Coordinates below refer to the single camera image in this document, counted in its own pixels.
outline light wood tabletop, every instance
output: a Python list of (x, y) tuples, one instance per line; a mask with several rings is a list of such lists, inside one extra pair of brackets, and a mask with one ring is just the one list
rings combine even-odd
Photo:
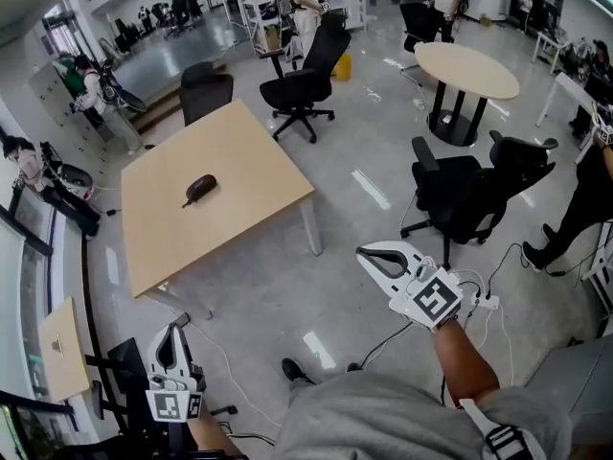
[[(217, 186), (182, 208), (205, 174)], [(122, 215), (132, 296), (314, 193), (241, 101), (174, 134), (122, 171)]]
[(64, 300), (40, 323), (38, 340), (52, 402), (59, 403), (89, 390), (72, 298)]
[(415, 46), (420, 67), (435, 79), (487, 99), (513, 99), (519, 94), (515, 76), (483, 53), (446, 42)]

